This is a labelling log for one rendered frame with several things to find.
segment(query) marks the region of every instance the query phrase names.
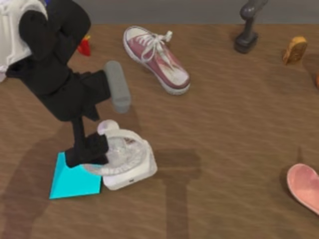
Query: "wooden floor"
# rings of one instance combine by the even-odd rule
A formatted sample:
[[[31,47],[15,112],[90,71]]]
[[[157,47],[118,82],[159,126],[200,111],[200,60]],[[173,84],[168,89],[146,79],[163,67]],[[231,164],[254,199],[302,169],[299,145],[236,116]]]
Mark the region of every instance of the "wooden floor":
[[[259,43],[236,53],[234,25],[146,25],[174,32],[171,49],[192,77],[170,96],[122,47],[128,25],[97,25],[93,55],[74,55],[77,71],[123,65],[133,95],[126,115],[98,105],[152,145],[158,174],[123,190],[49,201],[57,152],[72,142],[19,81],[0,84],[1,239],[315,239],[318,217],[287,191],[287,169],[319,169],[317,25],[261,25]],[[302,63],[283,66],[290,39],[309,41]],[[89,132],[97,124],[85,121]]]

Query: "turquoise cloth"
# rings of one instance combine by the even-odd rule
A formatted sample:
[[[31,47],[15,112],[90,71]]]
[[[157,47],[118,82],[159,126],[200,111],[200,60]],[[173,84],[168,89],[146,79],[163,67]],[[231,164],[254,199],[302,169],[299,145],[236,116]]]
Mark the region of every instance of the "turquoise cloth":
[[[82,165],[69,168],[64,152],[59,153],[56,161],[50,199],[69,198],[99,194],[101,176],[87,172]]]

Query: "gray finger pad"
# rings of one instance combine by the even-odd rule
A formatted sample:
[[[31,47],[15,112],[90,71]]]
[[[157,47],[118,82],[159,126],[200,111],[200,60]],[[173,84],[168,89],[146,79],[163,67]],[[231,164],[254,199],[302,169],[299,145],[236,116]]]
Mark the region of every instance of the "gray finger pad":
[[[104,66],[108,78],[112,104],[118,113],[126,113],[131,106],[131,93],[125,80],[122,66],[117,61],[109,61]]]

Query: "pink dish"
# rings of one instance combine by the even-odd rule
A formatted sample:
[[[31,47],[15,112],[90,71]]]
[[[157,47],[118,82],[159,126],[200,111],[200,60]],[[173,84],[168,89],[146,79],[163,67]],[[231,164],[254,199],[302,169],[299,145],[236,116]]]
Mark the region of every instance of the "pink dish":
[[[288,188],[302,205],[319,215],[319,175],[305,164],[296,164],[287,174]]]

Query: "small white device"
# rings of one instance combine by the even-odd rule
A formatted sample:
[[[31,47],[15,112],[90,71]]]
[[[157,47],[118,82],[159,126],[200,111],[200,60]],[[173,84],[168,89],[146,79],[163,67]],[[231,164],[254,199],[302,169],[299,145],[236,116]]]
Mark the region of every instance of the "small white device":
[[[9,65],[31,55],[18,29],[21,17],[28,10],[39,11],[47,17],[40,0],[0,0],[0,82]]]
[[[118,190],[153,176],[158,167],[150,144],[130,130],[120,129],[113,120],[98,126],[98,134],[105,135],[109,144],[106,165],[85,164],[90,173],[103,176],[104,185]]]

